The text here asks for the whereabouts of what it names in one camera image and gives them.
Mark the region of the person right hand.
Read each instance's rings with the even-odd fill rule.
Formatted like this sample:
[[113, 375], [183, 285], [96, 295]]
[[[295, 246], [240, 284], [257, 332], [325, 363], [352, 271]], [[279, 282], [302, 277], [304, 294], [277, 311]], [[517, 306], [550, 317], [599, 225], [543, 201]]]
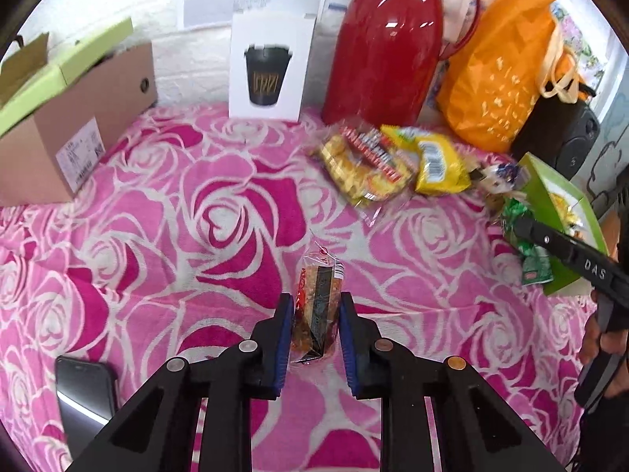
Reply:
[[[581, 350], [578, 358], [583, 367], [589, 364], [600, 352], [611, 355], [623, 355], [627, 350], [628, 330], [603, 332], [593, 313], [584, 327]], [[605, 398], [619, 396], [628, 391], [628, 359], [624, 359], [620, 368], [605, 390]]]

